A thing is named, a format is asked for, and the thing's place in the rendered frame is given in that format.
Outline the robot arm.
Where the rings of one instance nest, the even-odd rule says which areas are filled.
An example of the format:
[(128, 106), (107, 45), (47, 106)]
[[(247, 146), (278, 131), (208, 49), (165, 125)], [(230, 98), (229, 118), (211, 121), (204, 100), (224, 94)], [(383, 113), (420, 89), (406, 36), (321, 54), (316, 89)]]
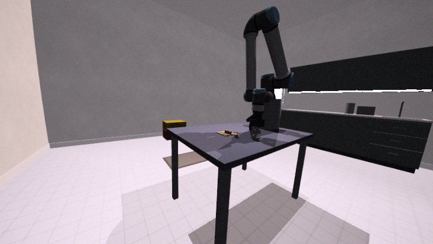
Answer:
[[(266, 103), (276, 99), (274, 89), (289, 89), (294, 86), (295, 73), (287, 67), (278, 23), (280, 14), (275, 6), (254, 14), (247, 22), (243, 37), (246, 39), (246, 92), (243, 98), (252, 102), (253, 111), (264, 111)], [(262, 30), (275, 73), (264, 74), (260, 88), (256, 89), (256, 37)], [(268, 92), (269, 91), (269, 92)]]

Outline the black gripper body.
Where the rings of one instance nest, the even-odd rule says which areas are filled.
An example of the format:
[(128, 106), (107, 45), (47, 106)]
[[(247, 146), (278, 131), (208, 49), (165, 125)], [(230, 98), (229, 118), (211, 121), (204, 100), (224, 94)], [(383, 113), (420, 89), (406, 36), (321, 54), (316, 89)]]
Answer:
[[(253, 113), (254, 113), (255, 117), (250, 120), (250, 122), (252, 122), (252, 125), (255, 127), (264, 127), (265, 120), (263, 120), (261, 118), (261, 116), (262, 116), (262, 114), (264, 114), (264, 112), (253, 111)], [(255, 125), (255, 122), (256, 122), (256, 125)]]

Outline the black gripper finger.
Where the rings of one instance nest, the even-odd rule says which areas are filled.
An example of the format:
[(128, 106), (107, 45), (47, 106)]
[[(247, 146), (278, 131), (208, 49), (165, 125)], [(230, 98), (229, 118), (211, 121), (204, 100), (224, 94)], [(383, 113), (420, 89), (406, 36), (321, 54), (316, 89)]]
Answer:
[(255, 131), (255, 127), (252, 125), (252, 122), (250, 122), (249, 124), (249, 131), (250, 131), (251, 138), (253, 139), (253, 134), (256, 134), (256, 131)]
[(257, 137), (257, 135), (258, 135), (258, 134), (260, 134), (260, 133), (261, 133), (261, 131), (259, 130), (259, 127), (255, 127), (255, 131), (256, 131), (256, 134), (255, 134), (255, 136)]

